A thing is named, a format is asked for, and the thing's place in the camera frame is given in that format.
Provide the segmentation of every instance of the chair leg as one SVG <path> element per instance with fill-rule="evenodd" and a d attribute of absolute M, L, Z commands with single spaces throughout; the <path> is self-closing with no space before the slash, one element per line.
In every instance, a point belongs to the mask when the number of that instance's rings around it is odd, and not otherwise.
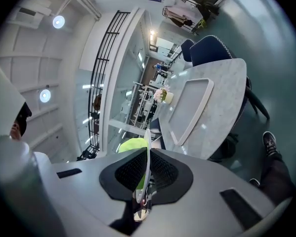
<path fill-rule="evenodd" d="M 246 87 L 245 96 L 249 99 L 250 103 L 254 104 L 263 113 L 263 115 L 266 116 L 267 119 L 270 119 L 270 115 L 268 114 L 266 108 L 248 87 Z"/>
<path fill-rule="evenodd" d="M 256 106 L 254 105 L 254 103 L 253 103 L 250 99 L 249 99 L 249 102 L 250 102 L 250 104 L 252 105 L 252 107 L 253 107 L 255 113 L 257 114 L 257 108 L 256 108 Z"/>

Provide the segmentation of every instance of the person's leg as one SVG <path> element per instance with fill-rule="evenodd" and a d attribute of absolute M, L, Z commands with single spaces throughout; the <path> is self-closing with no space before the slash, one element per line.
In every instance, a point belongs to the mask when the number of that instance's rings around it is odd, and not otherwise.
<path fill-rule="evenodd" d="M 263 144 L 266 149 L 266 159 L 258 188 L 278 205 L 293 195 L 295 186 L 282 155 L 276 148 L 276 138 L 271 132 L 263 134 Z"/>

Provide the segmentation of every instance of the table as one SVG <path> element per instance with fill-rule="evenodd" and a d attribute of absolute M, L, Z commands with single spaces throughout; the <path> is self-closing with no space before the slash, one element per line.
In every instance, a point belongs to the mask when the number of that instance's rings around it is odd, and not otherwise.
<path fill-rule="evenodd" d="M 169 132 L 169 118 L 185 82 L 198 78 L 211 79 L 214 87 L 189 137 L 182 146 L 178 146 L 174 144 Z M 227 137 L 236 121 L 245 94 L 246 80 L 247 65 L 243 59 L 209 62 L 169 77 L 165 84 L 170 86 L 174 98 L 170 104 L 160 103 L 154 115 L 154 119 L 159 118 L 166 149 L 208 159 Z"/>

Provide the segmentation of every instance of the floor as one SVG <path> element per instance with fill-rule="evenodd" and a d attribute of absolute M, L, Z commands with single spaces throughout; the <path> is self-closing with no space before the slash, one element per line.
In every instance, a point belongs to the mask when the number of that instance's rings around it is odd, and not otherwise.
<path fill-rule="evenodd" d="M 223 165 L 245 180 L 259 178 L 261 136 L 270 130 L 296 184 L 296 34 L 274 0 L 225 0 L 220 5 L 220 14 L 199 32 L 199 39 L 216 35 L 245 60 L 253 92 L 271 117 L 267 121 L 247 105 L 234 129 L 240 139 L 237 151 Z M 179 67 L 180 61 L 173 65 Z"/>

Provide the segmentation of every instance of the black railing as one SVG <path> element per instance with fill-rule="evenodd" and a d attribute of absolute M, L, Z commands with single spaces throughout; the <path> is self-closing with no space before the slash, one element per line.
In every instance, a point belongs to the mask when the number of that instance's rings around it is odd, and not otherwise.
<path fill-rule="evenodd" d="M 99 151 L 99 116 L 101 96 L 103 92 L 104 74 L 107 64 L 109 63 L 109 54 L 112 50 L 113 44 L 119 35 L 121 26 L 130 12 L 117 11 L 114 18 L 110 22 L 102 42 L 99 46 L 97 56 L 95 59 L 92 76 L 90 79 L 90 89 L 88 94 L 88 134 L 90 138 L 90 145 L 96 154 Z"/>

